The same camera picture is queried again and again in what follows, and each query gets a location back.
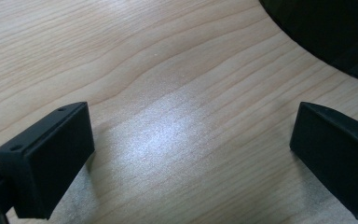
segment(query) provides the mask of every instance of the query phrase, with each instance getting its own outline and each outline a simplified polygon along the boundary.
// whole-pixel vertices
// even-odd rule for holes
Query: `wood grain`
[[[96,154],[10,222],[358,223],[288,146],[301,101],[358,119],[358,80],[255,0],[0,1],[0,145],[79,101]]]

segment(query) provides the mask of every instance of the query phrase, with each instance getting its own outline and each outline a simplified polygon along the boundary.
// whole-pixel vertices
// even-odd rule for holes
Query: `wooden table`
[[[358,80],[256,0],[0,1],[0,145],[79,101],[95,156],[10,222],[358,223],[289,148],[301,101],[358,119]]]

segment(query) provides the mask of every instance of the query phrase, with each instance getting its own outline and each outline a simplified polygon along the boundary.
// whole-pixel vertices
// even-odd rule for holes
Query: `black curved object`
[[[304,49],[358,78],[358,0],[260,0]]]

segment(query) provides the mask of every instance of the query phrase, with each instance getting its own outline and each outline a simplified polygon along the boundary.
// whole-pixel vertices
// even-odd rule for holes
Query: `mounting hole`
[[[10,151],[17,151],[17,150],[19,150],[19,149],[21,149],[22,148],[22,145],[16,145],[16,146],[14,146],[14,147],[11,147],[10,148]]]

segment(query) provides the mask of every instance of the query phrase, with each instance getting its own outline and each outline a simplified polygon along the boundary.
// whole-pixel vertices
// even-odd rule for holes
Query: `light wood surface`
[[[358,80],[256,0],[0,1],[0,145],[79,101],[95,156],[10,222],[358,223],[289,148],[301,101],[358,119]]]

